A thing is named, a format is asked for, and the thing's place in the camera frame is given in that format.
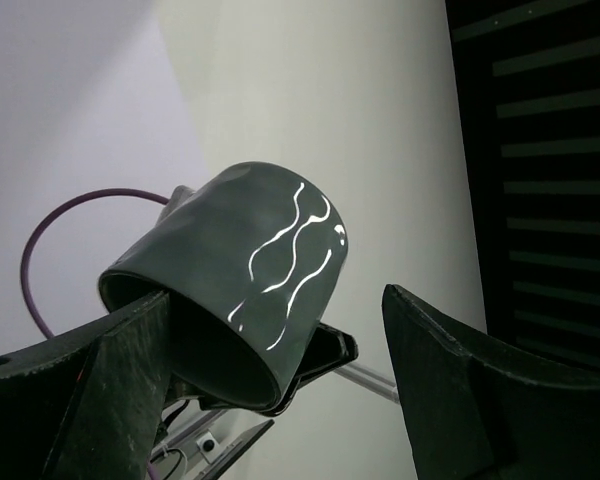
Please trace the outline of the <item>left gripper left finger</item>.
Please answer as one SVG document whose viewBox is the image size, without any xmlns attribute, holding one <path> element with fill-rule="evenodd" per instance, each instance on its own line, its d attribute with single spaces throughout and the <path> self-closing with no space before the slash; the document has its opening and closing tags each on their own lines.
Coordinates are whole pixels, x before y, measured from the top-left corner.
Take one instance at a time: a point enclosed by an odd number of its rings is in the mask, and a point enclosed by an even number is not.
<svg viewBox="0 0 600 480">
<path fill-rule="evenodd" d="M 149 294 L 0 355 L 0 479 L 142 479 L 171 370 L 169 297 Z"/>
</svg>

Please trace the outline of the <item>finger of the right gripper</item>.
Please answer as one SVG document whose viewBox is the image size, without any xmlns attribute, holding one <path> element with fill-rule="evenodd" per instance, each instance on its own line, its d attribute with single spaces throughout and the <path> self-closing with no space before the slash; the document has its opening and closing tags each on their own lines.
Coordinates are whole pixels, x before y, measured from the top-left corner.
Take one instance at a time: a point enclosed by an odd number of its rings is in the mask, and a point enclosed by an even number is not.
<svg viewBox="0 0 600 480">
<path fill-rule="evenodd" d="M 269 418 L 281 415 L 288 409 L 299 389 L 357 358 L 358 344 L 352 335 L 320 323 L 280 402 L 269 410 L 260 411 L 259 414 Z"/>
</svg>

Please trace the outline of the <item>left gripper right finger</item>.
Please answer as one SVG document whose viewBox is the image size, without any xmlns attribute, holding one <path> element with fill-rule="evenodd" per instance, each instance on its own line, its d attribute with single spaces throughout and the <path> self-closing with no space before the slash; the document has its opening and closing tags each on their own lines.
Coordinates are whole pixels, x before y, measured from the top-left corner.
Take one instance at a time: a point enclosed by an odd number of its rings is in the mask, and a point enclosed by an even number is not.
<svg viewBox="0 0 600 480">
<path fill-rule="evenodd" d="M 506 344 L 389 284 L 382 316 L 421 479 L 600 479 L 600 373 Z"/>
</svg>

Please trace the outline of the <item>dark green mug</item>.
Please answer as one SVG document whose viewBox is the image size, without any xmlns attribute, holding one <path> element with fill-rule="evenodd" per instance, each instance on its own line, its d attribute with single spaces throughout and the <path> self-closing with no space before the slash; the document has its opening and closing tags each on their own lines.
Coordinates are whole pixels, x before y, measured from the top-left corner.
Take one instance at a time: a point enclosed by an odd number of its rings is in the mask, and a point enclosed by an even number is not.
<svg viewBox="0 0 600 480">
<path fill-rule="evenodd" d="M 132 245 L 99 279 L 115 311 L 170 300 L 173 373 L 203 394 L 263 411 L 289 389 L 348 254 L 344 222 L 282 166 L 233 165 Z"/>
</svg>

